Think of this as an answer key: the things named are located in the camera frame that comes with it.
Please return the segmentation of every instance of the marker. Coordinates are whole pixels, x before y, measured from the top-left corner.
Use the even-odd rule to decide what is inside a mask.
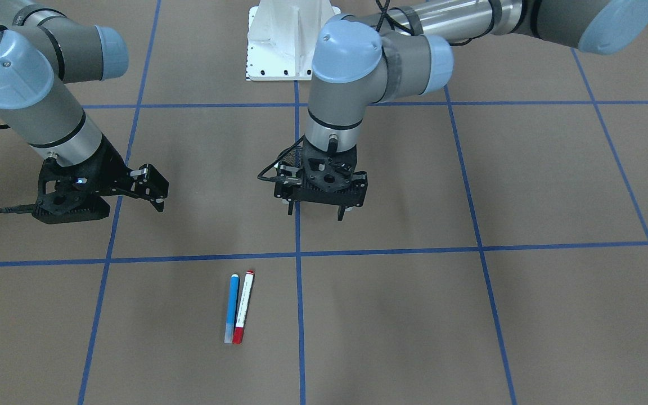
[[[239,312],[236,314],[236,327],[234,328],[234,340],[232,341],[234,344],[241,344],[241,339],[244,338],[244,320],[246,320],[246,310],[249,307],[249,294],[251,293],[252,284],[254,284],[254,270],[249,270],[244,276]]]
[[[232,274],[231,279],[229,279],[229,305],[227,306],[227,326],[224,329],[224,343],[232,343],[234,337],[237,295],[239,295],[239,275]]]

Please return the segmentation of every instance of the blue marker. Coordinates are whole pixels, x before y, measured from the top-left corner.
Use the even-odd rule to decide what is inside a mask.
[[[224,329],[224,343],[232,343],[234,323],[236,322],[236,299],[239,295],[239,276],[232,274],[229,280],[229,306],[227,306],[227,326]]]

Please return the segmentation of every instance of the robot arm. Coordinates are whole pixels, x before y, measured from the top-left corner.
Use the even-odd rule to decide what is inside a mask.
[[[648,23],[648,0],[437,0],[357,18],[334,16],[312,61],[307,126],[271,167],[274,195],[291,203],[363,205],[367,173],[355,172],[368,104],[441,89],[450,44],[519,33],[603,55],[625,48]]]
[[[126,45],[110,28],[85,28],[26,0],[0,1],[0,118],[44,158],[34,218],[106,218],[101,198],[127,195],[164,210],[169,182],[151,164],[133,171],[64,82],[124,74]]]

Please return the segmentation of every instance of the white mounting plate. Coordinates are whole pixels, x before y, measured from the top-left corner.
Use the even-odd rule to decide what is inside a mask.
[[[277,0],[262,0],[260,6],[249,10],[246,79],[311,80],[316,36],[324,23],[341,10],[331,7],[328,0],[304,0],[298,6],[284,4],[283,8],[282,0],[278,0],[278,5],[272,2]],[[263,6],[268,7],[267,15],[262,15],[262,22],[258,22],[258,30],[253,33],[252,22]]]

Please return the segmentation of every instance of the red marker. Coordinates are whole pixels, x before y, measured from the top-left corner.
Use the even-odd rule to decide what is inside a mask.
[[[252,284],[254,284],[254,270],[249,270],[244,276],[244,288],[242,288],[239,310],[236,314],[234,339],[232,339],[234,344],[241,344],[241,339],[244,338],[244,321],[246,320],[246,310],[249,307],[249,294],[251,293]]]

